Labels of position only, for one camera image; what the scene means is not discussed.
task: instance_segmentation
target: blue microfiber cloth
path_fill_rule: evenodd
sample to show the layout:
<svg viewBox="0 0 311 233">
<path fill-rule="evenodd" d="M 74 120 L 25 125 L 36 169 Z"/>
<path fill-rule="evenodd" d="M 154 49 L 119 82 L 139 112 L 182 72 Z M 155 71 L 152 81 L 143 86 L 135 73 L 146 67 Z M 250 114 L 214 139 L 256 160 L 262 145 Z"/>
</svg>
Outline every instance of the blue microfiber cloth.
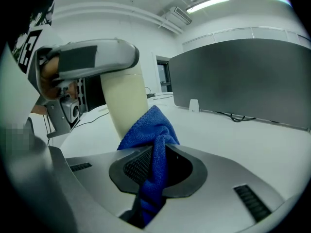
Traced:
<svg viewBox="0 0 311 233">
<path fill-rule="evenodd" d="M 168 179 L 165 144 L 179 144 L 175 131 L 158 107 L 152 106 L 129 130 L 118 150 L 153 144 L 152 174 L 140 187 L 140 204 L 144 225 L 163 206 L 162 191 Z"/>
</svg>

